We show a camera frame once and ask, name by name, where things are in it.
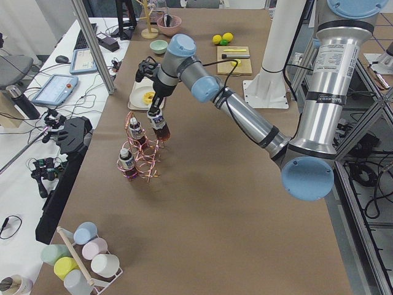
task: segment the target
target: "bottle cap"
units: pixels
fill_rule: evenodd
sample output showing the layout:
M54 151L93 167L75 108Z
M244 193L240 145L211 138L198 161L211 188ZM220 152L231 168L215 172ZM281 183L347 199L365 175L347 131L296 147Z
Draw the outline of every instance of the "bottle cap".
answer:
M136 125L136 124L138 124L138 120L136 120L135 117L132 117L132 118L130 119L130 124L131 124L131 125Z
M129 151L128 151L128 149L126 149L125 147L123 147L123 148L120 150L120 156L121 156L122 158L127 158L127 157L128 157L128 153L129 153Z

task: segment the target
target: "black water bottle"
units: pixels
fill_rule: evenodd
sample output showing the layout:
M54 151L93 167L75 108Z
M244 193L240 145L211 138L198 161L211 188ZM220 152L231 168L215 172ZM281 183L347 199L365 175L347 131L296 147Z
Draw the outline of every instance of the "black water bottle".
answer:
M26 116L28 116L29 119L40 118L39 111L17 86L8 85L6 90L8 91L14 103L26 114Z

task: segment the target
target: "chair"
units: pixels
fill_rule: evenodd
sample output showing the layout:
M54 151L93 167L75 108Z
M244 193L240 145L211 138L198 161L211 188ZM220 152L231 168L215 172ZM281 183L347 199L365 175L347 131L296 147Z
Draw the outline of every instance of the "chair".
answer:
M24 55L0 56L0 90L20 84L33 65L33 59Z

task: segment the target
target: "robotic hand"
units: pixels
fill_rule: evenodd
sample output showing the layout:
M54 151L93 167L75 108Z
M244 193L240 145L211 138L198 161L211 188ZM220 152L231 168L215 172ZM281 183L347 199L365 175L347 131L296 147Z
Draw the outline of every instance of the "robotic hand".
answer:
M356 65L359 47L372 36L378 12L387 0L317 2L316 37L321 43L304 111L291 139L252 109L218 77L211 76L195 55L192 38L175 35L162 64L151 57L139 64L136 81L153 80L155 96L149 113L157 112L164 97L179 81L200 102L212 101L281 169L286 190L301 200L317 200L333 187L332 143Z

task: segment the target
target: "wooden board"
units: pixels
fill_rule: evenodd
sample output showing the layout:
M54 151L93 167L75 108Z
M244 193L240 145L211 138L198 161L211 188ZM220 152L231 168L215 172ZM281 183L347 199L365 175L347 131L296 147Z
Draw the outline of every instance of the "wooden board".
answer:
M225 49L246 49L245 52L224 52ZM217 61L222 60L222 54L236 54L236 55L243 55L243 54L250 54L248 46L217 46ZM228 63L219 63L217 65L217 74L226 75L232 70L233 66L230 62ZM236 75L252 75L252 68L251 68L251 59L242 59L241 64L238 65L233 72Z

